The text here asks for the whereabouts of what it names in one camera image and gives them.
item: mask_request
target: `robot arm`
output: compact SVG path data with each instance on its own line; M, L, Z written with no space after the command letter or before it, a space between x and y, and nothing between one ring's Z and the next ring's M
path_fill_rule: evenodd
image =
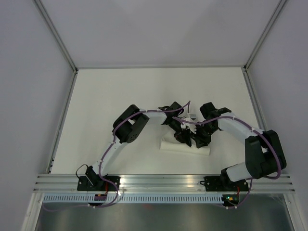
M228 167L221 171L220 180L223 185L230 185L232 182L238 182L248 178L259 179L278 170L277 163L273 154L267 149L262 139L255 134L252 129L242 123L232 119L235 115L228 108L216 109L212 103L206 103L200 111L205 120L217 117L229 116L232 118L222 118L213 122L196 125L195 131L183 125L176 119L182 113L182 107L174 102L170 107L162 107L156 110L145 111L135 105L131 105L113 124L115 138L110 142L109 148L103 154L103 162L97 161L86 171L86 177L94 188L99 184L101 179L98 177L99 167L101 165L101 175L105 176L109 172L109 167L118 157L123 148L133 142L141 133L146 124L168 125L174 131L174 137L181 143L191 146L191 139L196 142L197 148L209 145L211 135L217 130L224 130L233 135L237 140L245 145L245 162ZM135 113L131 120L126 119ZM281 148L281 144L276 132L269 130L263 131L255 128L261 133L274 148L281 165L281 169L286 167L286 161Z

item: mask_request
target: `wire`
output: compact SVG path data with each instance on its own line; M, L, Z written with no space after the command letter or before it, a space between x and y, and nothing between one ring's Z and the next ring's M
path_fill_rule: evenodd
M75 174L76 174L76 176L78 177L78 179L80 179L80 178L79 178L79 176L78 176L77 172L78 172L78 170L79 170L82 166L80 166L80 167L76 170L76 173L75 173Z
M240 203L240 187L236 185L237 188L237 193L236 193L236 197L238 198L238 203L234 204L231 201L228 201L231 205L237 206Z
M158 113L161 113L161 112L163 112L163 113L176 112L176 111L179 111L179 110L183 110L186 106L189 106L190 103L191 103L191 101L188 101L188 103L185 104L183 107L180 107L180 108L175 109L175 110L169 110L169 111L158 111L158 110L139 111L139 112L137 112L137 113L135 113L135 114L132 114L131 116L127 117L126 119L124 119L124 120L114 129L114 131L113 131L113 137L114 137L114 138L113 138L113 143L111 143L111 144L109 145L109 147L107 148L107 150L104 152L104 154L103 154L103 156L102 156L102 158L101 158L101 162L100 162L100 164L99 164L98 173L99 173L99 177L100 177L103 181L105 181L105 182L107 182L107 183L110 183L110 184L112 184L112 185L114 186L114 188L116 189L116 190L115 190L115 191L116 191L116 194L115 194L115 198L114 198L111 202L109 202L109 203L106 204L106 205L98 205L98 206L95 206L96 208L106 208L106 207L115 205L115 201L117 200L118 195L119 195L119 188L117 187L117 185L116 185L114 182L105 179L105 178L101 175L101 168L102 168L103 160L104 160L105 156L107 155L107 153L108 153L108 152L110 151L110 149L112 148L112 146L115 144L115 141L116 141L116 131L119 129L119 127L121 127L121 126L122 126L126 121L128 121L129 119L131 119L131 118L133 118L133 117L135 117L136 115L139 115L139 114L141 114L141 113L147 113L147 112L158 112ZM80 166L80 167L77 169L77 171L76 171L76 176L78 177L78 179L79 179L79 176L78 176L77 172L78 172L78 170L79 170L81 167L83 167L83 166L89 167L88 165L83 164L82 166ZM42 208L43 208L44 210L46 210L47 212L58 212L58 211L63 211L63 210L68 209L68 208L88 207L88 206L89 206L88 204L86 204L86 205L74 205L74 206L69 206L69 207L64 207L64 208L60 208L60 209L55 209L55 210L53 210L53 209L48 209L48 208L46 208L44 203L42 204Z
M115 187L115 189L116 189L116 195L115 195L115 198L112 200L112 202L110 202L110 203L108 203L108 204L106 204L106 205L101 205L101 206L97 206L97 207L102 208L102 207L109 207L109 206L112 206L112 205L115 204L114 202L117 200L117 197L118 197L119 188L117 187L117 185L116 185L115 183L113 183L112 181L105 179L105 178L101 175L101 168L102 168L103 160L104 160L105 156L107 155L107 153L109 152L109 150L112 148L112 146L113 146L113 145L115 144L115 142L116 142L116 131L117 131L125 122L127 122L128 120L132 119L133 117L135 117L135 116L137 116L137 115L139 115L139 114L141 114L141 113L148 113L148 112L171 113L171 112L176 112L176 111L183 110L186 106L189 106L190 103L191 103L191 101L189 100L183 107L180 107L180 108L175 109L175 110L169 110L169 111L163 111L163 110L161 110L161 111L159 111L159 110L139 111L139 112L136 112L136 113L130 115L129 117L127 117L126 119L124 119L121 123L119 123L119 124L115 127L115 129L114 129L114 131L113 131L113 136L114 136L114 138L113 138L113 143L111 143L111 144L109 145L109 147L107 148L107 150L104 152L104 154L103 154L103 156L102 156L102 158L101 158L101 162L100 162L100 164L99 164L99 176L100 176L100 178L101 178L102 180L104 180L104 181L106 181L106 182L112 184L112 185Z
M207 124L207 123L210 123L210 122L213 122L213 121L216 121L218 119L234 119L238 122L240 122L241 124L245 125L247 128L249 128L250 130L252 130L255 134L257 134L264 142L265 144L268 146L268 148L270 149L270 151L272 152L274 158L275 158L275 161L276 161L276 164L277 164L277 175L275 177L269 177L269 176L265 176L265 178L268 178L268 179L272 179L272 180L276 180L280 177L281 175L281 165L280 165L280 161L278 159L278 156L274 150L274 148L272 147L272 145L270 144L270 142L258 131L254 130L252 126L250 126L249 124L247 124L246 122L238 119L238 118L235 118L235 117L232 117L232 116L220 116L220 117L216 117L216 118L213 118L213 119L209 119L209 120L206 120L206 121L203 121L203 122L191 122L191 121L186 121L186 120L182 120L182 119L179 119L177 117L173 117L175 120L181 122L182 124L183 123L187 123L187 124L194 124L194 125L204 125L204 124Z

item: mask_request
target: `white panel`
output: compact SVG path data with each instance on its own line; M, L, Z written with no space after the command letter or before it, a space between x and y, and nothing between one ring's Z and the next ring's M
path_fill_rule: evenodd
M257 126L239 67L80 70L52 173L75 173L101 158L113 122L129 105L155 109L188 100L200 120L200 106L212 101ZM115 160L110 174L220 173L244 161L244 146L223 131L213 135L210 156L161 151L160 139L168 131L168 126L146 126Z
M78 67L243 65L279 0L43 0Z
M281 139L305 222L308 217L307 9L305 0L287 3L250 68L266 123Z
M30 0L0 7L0 229L22 226L46 169L72 70Z

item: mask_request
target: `white wall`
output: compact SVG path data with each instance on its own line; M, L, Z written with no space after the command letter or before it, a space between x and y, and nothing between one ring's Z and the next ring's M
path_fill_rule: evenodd
M21 228L72 71L30 0L0 7L0 229Z
M280 136L308 218L308 1L290 0L254 60L250 74L269 128Z
M244 65L279 0L43 0L79 68Z

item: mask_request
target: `white object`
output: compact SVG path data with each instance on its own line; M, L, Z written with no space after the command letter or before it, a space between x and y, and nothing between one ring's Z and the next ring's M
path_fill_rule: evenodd
M224 113L221 116L230 116L233 118L236 118L234 113ZM257 136L253 132L253 130L256 130L260 133L263 132L263 130L259 128L253 128L250 130L248 127L246 127L244 124L241 124L240 122L234 120L234 119L219 119L218 120L218 127L221 130L224 130L234 136L238 141L240 141L242 144L245 145L245 139L248 138L249 136Z
M199 154L199 155L210 155L210 147L197 148L195 142L192 140L192 146L189 147L187 144L179 143L173 136L174 131L168 132L161 139L160 150L173 151L187 154Z
M227 169L228 177L231 181L236 182L243 179L251 178L245 162L231 166Z
M102 156L106 152L106 150L109 148L111 143L113 142L109 143L108 147L103 151ZM101 169L102 176L105 176L109 173L109 169L112 166L112 163L119 156L120 152L123 150L123 148L125 148L126 145L128 145L128 143L120 143L119 138L118 137L116 138L114 145L112 145L111 149L108 151L108 153L106 154L102 162L102 169ZM98 174L100 162L101 162L100 160L96 161L95 164L92 165L94 172L96 172L97 174Z

